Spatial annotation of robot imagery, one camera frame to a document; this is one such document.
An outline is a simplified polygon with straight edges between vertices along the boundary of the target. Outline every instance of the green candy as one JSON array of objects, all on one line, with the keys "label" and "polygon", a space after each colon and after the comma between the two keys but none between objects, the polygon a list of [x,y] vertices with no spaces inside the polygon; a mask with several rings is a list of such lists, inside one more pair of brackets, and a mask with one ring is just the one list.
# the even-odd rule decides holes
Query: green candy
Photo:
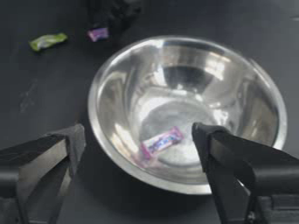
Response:
[{"label": "green candy", "polygon": [[45,35],[30,42],[31,48],[39,52],[42,49],[49,48],[63,41],[66,41],[69,36],[65,33],[57,35]]}]

